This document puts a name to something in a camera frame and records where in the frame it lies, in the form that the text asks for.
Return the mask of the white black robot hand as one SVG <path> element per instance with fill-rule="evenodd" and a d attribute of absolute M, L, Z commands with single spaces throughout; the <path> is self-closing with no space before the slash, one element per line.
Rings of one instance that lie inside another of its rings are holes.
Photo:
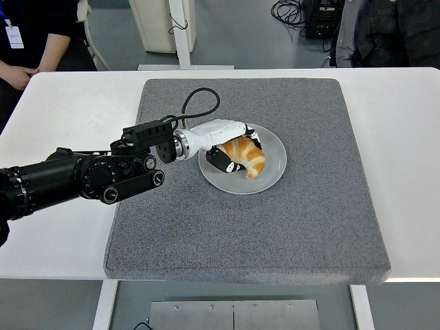
<path fill-rule="evenodd" d="M 198 151 L 206 152 L 206 159 L 225 173 L 245 169 L 248 179 L 260 175 L 265 168 L 265 155 L 255 129 L 243 122 L 213 120 L 175 134 L 182 143 L 177 156 L 186 160 Z"/>

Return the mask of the person's hand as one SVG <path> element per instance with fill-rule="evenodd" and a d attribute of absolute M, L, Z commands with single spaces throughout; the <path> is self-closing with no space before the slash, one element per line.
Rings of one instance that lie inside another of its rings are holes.
<path fill-rule="evenodd" d="M 38 72 L 38 69 L 8 65 L 1 61 L 1 79 L 19 91 L 24 91 L 31 77 Z"/>

